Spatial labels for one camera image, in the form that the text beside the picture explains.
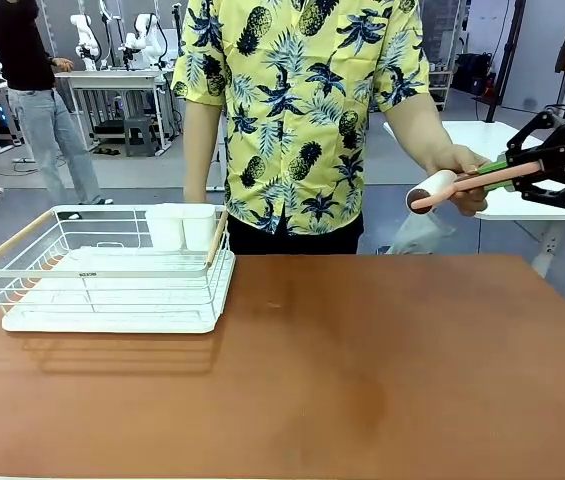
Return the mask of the person's left hand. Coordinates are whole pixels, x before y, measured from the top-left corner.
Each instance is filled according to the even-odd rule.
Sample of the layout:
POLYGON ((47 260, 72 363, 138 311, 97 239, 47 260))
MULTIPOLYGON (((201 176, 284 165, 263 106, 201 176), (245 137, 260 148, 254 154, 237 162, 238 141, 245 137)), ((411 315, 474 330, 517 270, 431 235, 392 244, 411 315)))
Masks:
MULTIPOLYGON (((424 163, 424 167, 429 174, 434 174, 439 170, 451 170, 458 174, 472 175, 488 163, 488 159, 474 153, 467 147, 450 144, 432 150, 424 163)), ((451 202, 461 214, 472 217, 487 208, 486 196, 483 188, 477 188, 454 194, 451 197, 451 202)))

